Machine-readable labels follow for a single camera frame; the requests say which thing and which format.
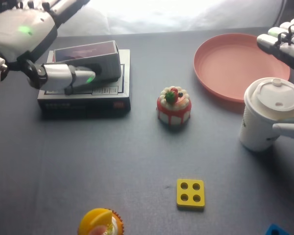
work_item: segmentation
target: black cable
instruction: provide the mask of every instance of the black cable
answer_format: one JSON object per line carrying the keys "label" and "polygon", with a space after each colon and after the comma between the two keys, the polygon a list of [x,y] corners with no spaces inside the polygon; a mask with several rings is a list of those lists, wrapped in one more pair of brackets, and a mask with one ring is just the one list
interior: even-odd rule
{"label": "black cable", "polygon": [[282,13],[283,13],[283,10],[284,10],[284,7],[285,7],[285,4],[286,4],[286,0],[282,0],[281,2],[281,7],[280,7],[280,10],[279,10],[279,13],[278,13],[278,16],[277,18],[275,19],[272,27],[275,27],[277,26],[277,24],[279,23],[280,19],[281,19],[281,16],[282,16]]}

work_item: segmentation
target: yellow toy brick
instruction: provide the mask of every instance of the yellow toy brick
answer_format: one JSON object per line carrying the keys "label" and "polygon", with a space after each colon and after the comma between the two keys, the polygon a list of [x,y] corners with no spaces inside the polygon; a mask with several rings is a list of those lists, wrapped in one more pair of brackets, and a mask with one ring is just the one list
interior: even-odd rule
{"label": "yellow toy brick", "polygon": [[205,207],[204,182],[202,180],[178,179],[176,184],[176,203],[178,207]]}

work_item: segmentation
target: white cup lid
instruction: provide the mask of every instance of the white cup lid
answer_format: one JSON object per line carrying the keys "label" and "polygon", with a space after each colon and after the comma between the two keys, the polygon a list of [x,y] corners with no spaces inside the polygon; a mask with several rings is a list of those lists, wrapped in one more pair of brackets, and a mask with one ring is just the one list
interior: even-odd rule
{"label": "white cup lid", "polygon": [[294,84],[280,78],[261,82],[256,97],[271,110],[288,112],[294,110]]}

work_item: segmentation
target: white paper cup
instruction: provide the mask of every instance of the white paper cup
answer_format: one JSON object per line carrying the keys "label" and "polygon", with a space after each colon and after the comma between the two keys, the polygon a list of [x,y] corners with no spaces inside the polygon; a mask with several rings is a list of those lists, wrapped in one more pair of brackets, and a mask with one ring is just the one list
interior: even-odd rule
{"label": "white paper cup", "polygon": [[244,94],[242,144],[256,152],[269,148],[279,137],[272,125],[294,118],[294,84],[279,78],[253,82]]}

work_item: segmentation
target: robotic hand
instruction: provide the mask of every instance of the robotic hand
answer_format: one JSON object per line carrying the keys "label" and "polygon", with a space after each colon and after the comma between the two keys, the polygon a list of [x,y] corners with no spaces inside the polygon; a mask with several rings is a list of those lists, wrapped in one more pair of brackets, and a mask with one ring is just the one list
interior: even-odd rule
{"label": "robotic hand", "polygon": [[[259,35],[257,45],[294,69],[294,19],[269,29],[268,34]],[[294,138],[294,124],[276,123],[273,129],[281,135]]]}
{"label": "robotic hand", "polygon": [[82,85],[95,78],[84,67],[66,64],[35,64],[57,37],[57,28],[89,0],[45,0],[40,7],[33,1],[19,2],[0,13],[0,82],[9,70],[22,71],[29,84],[41,90],[56,91]]}

